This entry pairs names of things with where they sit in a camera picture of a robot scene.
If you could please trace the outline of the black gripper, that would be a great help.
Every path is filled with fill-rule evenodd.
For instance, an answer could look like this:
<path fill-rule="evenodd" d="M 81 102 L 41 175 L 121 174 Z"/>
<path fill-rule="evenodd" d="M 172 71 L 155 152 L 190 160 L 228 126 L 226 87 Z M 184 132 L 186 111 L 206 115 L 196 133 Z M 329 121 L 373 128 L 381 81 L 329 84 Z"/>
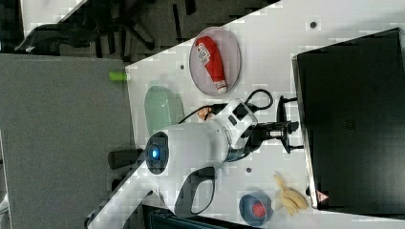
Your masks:
<path fill-rule="evenodd" d="M 277 138 L 278 140 L 288 140 L 291 138 L 300 124 L 298 121 L 278 122 L 278 126 L 282 132 L 276 127 L 273 122 L 260 123 L 252 131 L 245 145 L 246 152 L 254 152 L 259 149 L 262 143 L 266 140 Z"/>

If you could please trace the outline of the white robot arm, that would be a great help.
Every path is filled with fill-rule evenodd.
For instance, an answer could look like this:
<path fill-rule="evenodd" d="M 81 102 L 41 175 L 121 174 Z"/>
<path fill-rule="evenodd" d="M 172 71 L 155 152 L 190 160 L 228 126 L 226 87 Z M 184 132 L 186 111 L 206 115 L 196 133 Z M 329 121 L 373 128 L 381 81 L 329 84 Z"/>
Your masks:
<path fill-rule="evenodd" d="M 258 110 L 233 99 L 210 120 L 176 124 L 152 134 L 143 151 L 145 160 L 86 218 L 85 229 L 123 229 L 149 193 L 159 196 L 176 216 L 194 217 L 198 186 L 213 182 L 225 163 L 245 158 L 273 138 L 292 150 L 288 135 L 299 123 L 287 119 L 284 103 L 279 103 L 274 122 L 260 123 L 254 115 Z"/>

